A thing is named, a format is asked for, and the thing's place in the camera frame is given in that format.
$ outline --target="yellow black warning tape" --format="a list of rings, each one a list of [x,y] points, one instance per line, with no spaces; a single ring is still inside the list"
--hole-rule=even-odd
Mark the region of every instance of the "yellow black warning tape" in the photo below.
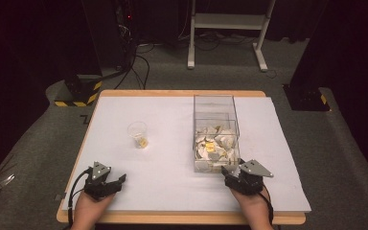
[[[86,100],[83,101],[73,101],[73,100],[55,100],[55,105],[65,107],[65,106],[78,106],[78,107],[84,107],[91,105],[95,99],[97,99],[98,92],[100,90],[101,85],[103,84],[102,81],[97,82],[93,88],[92,91],[89,92],[86,95]]]

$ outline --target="black curtain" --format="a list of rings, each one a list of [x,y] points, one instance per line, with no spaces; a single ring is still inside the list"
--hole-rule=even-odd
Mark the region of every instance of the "black curtain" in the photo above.
[[[328,0],[277,0],[266,38],[290,42],[310,38]]]
[[[331,88],[368,161],[368,1],[329,1],[290,85]]]
[[[62,80],[45,42],[41,2],[0,0],[0,164],[49,105]]]

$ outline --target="dark background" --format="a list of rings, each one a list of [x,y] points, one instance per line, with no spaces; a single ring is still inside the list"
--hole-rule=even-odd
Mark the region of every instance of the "dark background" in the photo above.
[[[263,0],[233,2],[197,1],[197,8],[251,13],[248,6],[256,6],[251,9],[265,11]],[[176,42],[185,25],[187,1],[137,0],[135,6],[142,37]],[[57,33],[47,33],[51,23]],[[278,0],[266,38],[283,37],[290,42],[311,38],[293,81],[300,87],[332,89],[368,160],[368,1],[335,0],[327,5],[325,0]],[[98,73],[81,1],[0,0],[0,164],[49,105],[45,89],[63,79],[48,39],[55,41],[76,74]]]

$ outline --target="gray carpet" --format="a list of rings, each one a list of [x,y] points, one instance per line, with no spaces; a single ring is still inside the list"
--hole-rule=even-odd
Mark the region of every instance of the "gray carpet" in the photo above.
[[[208,49],[214,44],[197,45]],[[282,229],[368,229],[368,164],[332,91],[321,88],[332,111],[305,112],[292,111],[282,89],[306,45],[265,41],[266,73],[260,72],[250,43],[197,49],[194,70],[186,68],[186,49],[155,46],[146,52],[150,45],[140,47],[138,53],[146,52],[140,55],[150,65],[147,89],[263,90],[272,98],[312,208],[305,224]],[[143,79],[147,65],[137,58],[134,69]],[[105,80],[101,90],[114,88],[120,80]],[[59,201],[55,196],[66,187],[87,129],[82,116],[90,117],[95,105],[56,107],[53,100],[61,85],[57,82],[47,89],[50,107],[13,147],[8,164],[2,165],[0,180],[11,173],[15,179],[0,195],[0,229],[61,229],[66,225],[56,220]],[[119,88],[139,88],[134,74]]]

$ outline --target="wooden table edge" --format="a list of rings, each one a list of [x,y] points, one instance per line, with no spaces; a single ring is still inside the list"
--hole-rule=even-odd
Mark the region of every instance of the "wooden table edge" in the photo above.
[[[58,209],[57,220],[68,222],[66,210]],[[273,224],[298,225],[306,221],[303,212],[274,212]],[[198,212],[198,211],[108,211],[98,223],[115,224],[220,224],[247,225],[240,212]]]
[[[192,97],[193,95],[265,97],[265,92],[257,90],[103,90],[100,97]]]

